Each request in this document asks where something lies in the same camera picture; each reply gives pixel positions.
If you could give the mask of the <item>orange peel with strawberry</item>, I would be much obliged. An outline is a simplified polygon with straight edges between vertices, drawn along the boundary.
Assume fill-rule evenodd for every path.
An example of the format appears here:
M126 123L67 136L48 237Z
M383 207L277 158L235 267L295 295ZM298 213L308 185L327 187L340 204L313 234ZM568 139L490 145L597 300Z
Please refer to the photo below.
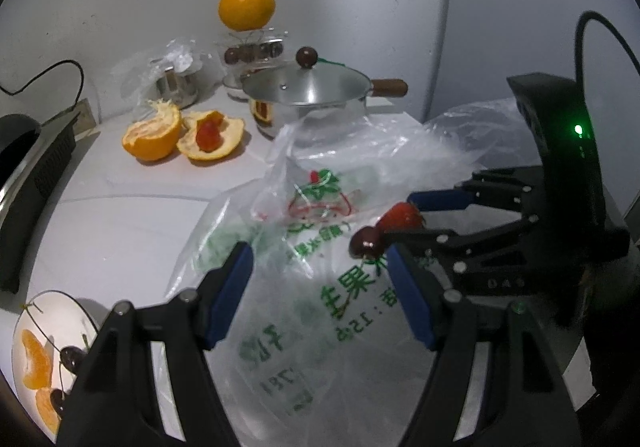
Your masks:
M217 110L194 111L182 117L184 129L177 149L192 161L217 161L235 152L243 139L245 122Z

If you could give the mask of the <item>whole orange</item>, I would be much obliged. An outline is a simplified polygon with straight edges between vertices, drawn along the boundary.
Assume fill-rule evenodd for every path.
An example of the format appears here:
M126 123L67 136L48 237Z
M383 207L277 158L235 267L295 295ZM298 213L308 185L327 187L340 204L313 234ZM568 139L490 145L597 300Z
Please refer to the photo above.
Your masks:
M220 21L233 31L264 28L276 11L276 0L220 0Z

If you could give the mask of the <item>white round plate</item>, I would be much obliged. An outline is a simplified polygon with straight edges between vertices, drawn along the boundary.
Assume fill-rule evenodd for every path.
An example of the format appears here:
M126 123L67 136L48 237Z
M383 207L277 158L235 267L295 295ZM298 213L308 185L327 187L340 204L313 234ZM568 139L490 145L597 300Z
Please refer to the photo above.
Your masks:
M50 441L56 440L61 418L50 402L53 391L69 392L75 375L63 367L66 346L88 351L98 334L91 316L62 291L41 292L28 301L14 328L12 373L18 401Z

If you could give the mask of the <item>clear plastic bag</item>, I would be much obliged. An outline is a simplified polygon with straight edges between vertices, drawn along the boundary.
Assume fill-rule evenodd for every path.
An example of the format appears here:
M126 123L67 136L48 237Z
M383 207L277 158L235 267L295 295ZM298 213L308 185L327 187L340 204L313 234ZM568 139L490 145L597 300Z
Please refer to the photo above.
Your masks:
M390 107L313 112L285 126L264 176L210 200L167 292L198 285L239 241L254 271L205 357L244 446L395 446L430 374L385 259L349 240L418 190L537 161L514 100L419 123Z

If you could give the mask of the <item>tangerine segment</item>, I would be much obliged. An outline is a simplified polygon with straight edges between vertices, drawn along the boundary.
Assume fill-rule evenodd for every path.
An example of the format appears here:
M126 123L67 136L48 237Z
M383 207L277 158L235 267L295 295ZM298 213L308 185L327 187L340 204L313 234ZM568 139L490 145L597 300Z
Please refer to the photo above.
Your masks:
M52 389L50 387L42 387L36 391L36 408L38 415L46 428L53 434L58 433L61 418L51 403Z
M26 368L23 384L27 389L37 391L42 387L50 387L52 380L52 360L35 334L25 329L22 331L22 344L26 355Z

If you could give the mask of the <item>black wok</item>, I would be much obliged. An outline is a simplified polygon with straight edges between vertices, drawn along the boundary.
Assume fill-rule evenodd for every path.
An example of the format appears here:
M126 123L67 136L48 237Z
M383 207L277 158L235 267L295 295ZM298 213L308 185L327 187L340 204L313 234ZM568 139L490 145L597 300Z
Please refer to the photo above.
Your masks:
M0 185L10 176L32 149L41 133L40 124L23 114L0 118Z

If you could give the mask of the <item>peeled orange half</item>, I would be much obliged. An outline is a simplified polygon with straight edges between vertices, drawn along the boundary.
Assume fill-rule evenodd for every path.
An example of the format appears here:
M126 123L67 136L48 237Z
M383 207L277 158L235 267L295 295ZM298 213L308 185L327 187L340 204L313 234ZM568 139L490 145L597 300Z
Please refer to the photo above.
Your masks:
M175 104L154 100L150 107L155 115L132 123L122 137L122 148L143 162L156 162L171 155L182 133L182 118Z

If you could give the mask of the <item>strawberry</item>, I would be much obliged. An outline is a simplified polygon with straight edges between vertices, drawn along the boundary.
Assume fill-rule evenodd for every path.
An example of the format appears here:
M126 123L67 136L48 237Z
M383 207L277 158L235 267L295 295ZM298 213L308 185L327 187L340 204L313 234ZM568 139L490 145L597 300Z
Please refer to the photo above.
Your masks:
M400 201L378 219L375 227L382 233L415 230L424 227L424 219L421 212L413 204Z

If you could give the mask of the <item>steel pot with lid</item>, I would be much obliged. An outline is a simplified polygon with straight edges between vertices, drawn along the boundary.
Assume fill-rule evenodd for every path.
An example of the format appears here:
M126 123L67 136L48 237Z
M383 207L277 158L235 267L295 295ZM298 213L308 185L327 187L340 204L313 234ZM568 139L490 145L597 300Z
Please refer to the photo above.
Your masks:
M247 76L242 90L258 130L273 138L283 126L310 114L363 116L369 97L401 98L408 84L371 79L354 68L326 62L314 48L303 46L291 63Z

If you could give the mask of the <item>bagged steel cups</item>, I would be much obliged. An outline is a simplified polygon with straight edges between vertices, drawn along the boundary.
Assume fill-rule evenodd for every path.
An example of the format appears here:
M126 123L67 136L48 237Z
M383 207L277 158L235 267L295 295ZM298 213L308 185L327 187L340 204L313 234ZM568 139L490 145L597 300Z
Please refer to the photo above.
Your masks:
M180 37L125 58L112 74L116 91L130 107L161 100L183 109L212 92L224 68L212 48Z

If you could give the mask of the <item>glass container with fruit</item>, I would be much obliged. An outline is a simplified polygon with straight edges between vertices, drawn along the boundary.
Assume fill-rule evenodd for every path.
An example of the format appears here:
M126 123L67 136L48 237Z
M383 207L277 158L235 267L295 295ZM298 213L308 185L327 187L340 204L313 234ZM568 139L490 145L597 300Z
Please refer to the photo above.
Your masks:
M252 74L288 60L288 30L265 27L257 30L227 31L215 43L224 78L222 85L232 100L247 102L243 82Z

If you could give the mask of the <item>induction cooker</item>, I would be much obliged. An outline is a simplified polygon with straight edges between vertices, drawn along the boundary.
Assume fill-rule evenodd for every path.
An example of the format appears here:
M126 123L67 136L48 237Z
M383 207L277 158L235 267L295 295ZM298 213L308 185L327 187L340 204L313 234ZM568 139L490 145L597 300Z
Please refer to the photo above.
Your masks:
M40 124L32 149L1 186L1 289L20 290L21 270L32 233L75 149L76 112Z

